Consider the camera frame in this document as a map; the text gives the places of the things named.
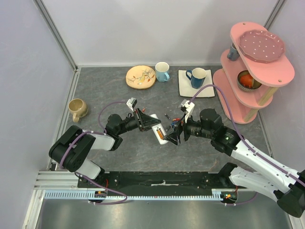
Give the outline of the white remote control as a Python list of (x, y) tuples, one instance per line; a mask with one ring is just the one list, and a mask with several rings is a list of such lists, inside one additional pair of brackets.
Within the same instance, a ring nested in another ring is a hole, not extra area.
[(167, 140), (164, 140), (166, 132), (165, 132), (165, 129), (162, 124), (157, 124), (157, 125), (152, 126), (152, 130), (160, 145), (165, 145), (168, 143)]

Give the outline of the orange battery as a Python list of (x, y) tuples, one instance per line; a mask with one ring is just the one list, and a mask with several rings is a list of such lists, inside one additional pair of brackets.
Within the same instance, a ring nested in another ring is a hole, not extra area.
[(163, 133), (162, 133), (162, 131), (161, 131), (160, 129), (157, 130), (157, 133), (158, 133), (158, 135), (159, 135), (159, 137), (160, 137), (161, 139), (164, 138), (164, 135), (163, 135)]

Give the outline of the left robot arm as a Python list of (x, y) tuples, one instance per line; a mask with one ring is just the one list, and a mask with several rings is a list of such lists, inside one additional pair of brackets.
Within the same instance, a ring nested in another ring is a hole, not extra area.
[(122, 119), (118, 114), (108, 117), (104, 133), (85, 131), (72, 125), (49, 150), (49, 157), (69, 172), (88, 177), (93, 187), (104, 184), (104, 169), (88, 158), (91, 150), (114, 151), (122, 143), (120, 135), (139, 129), (141, 132), (155, 130), (161, 121), (156, 115), (147, 115), (136, 109), (132, 115)]

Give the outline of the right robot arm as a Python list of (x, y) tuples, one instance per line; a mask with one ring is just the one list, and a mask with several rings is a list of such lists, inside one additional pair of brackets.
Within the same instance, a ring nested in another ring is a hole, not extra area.
[(180, 135), (210, 139), (211, 145), (248, 165), (254, 172), (247, 172), (235, 164), (226, 164), (218, 182), (222, 187), (231, 185), (252, 189), (274, 200), (287, 214), (300, 218), (305, 210), (305, 173), (289, 168), (268, 156), (235, 130), (223, 125), (214, 109), (203, 109), (199, 121), (183, 117), (164, 138), (179, 145)]

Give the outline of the yellow floral plate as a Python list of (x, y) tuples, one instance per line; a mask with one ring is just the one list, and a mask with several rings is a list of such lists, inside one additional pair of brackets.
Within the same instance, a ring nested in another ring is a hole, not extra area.
[(134, 89), (148, 89), (156, 81), (156, 73), (153, 68), (146, 65), (137, 65), (128, 70), (126, 74), (126, 83)]

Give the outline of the light blue mug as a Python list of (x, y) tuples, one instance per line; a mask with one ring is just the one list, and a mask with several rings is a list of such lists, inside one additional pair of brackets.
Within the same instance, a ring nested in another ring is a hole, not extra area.
[(170, 79), (169, 76), (169, 64), (166, 62), (158, 62), (155, 65), (155, 73), (156, 73), (156, 79), (159, 82), (167, 82)]

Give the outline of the dark blue mug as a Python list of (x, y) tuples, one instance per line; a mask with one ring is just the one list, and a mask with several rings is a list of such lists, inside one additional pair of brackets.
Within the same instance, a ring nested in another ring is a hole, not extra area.
[(194, 68), (186, 71), (186, 77), (190, 80), (194, 89), (199, 89), (203, 85), (206, 75), (206, 70), (203, 68)]

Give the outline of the beige ceramic mug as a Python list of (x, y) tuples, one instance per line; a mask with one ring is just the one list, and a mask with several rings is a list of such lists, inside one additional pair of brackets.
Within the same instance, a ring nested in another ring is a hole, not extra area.
[(73, 99), (69, 102), (68, 109), (72, 115), (73, 122), (77, 123), (88, 113), (87, 104), (79, 98)]

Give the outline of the bowl with fruit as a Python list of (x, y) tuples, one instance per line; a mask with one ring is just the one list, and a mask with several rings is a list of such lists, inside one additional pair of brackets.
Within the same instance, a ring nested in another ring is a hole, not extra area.
[(260, 82), (255, 80), (248, 70), (242, 71), (237, 76), (238, 87), (245, 92), (250, 92), (262, 86)]

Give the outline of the grey blue cup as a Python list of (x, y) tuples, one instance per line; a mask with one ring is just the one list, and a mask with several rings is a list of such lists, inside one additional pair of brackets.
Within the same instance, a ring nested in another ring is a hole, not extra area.
[(230, 61), (236, 61), (239, 57), (240, 57), (240, 54), (239, 54), (236, 46), (234, 45), (234, 43), (232, 43), (229, 53), (227, 54), (227, 59), (229, 59)]

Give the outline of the pink dotted plate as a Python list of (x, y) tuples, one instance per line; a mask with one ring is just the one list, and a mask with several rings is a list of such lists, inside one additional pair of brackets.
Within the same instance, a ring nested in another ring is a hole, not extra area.
[(285, 43), (273, 33), (250, 30), (239, 37), (238, 47), (248, 59), (259, 63), (278, 61), (285, 54)]

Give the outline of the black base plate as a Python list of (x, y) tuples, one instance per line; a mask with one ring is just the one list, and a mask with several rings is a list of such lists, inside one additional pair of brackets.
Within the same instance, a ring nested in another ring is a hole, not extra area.
[(212, 189), (235, 190), (222, 173), (208, 172), (133, 172), (111, 171), (94, 182), (128, 196), (207, 196)]

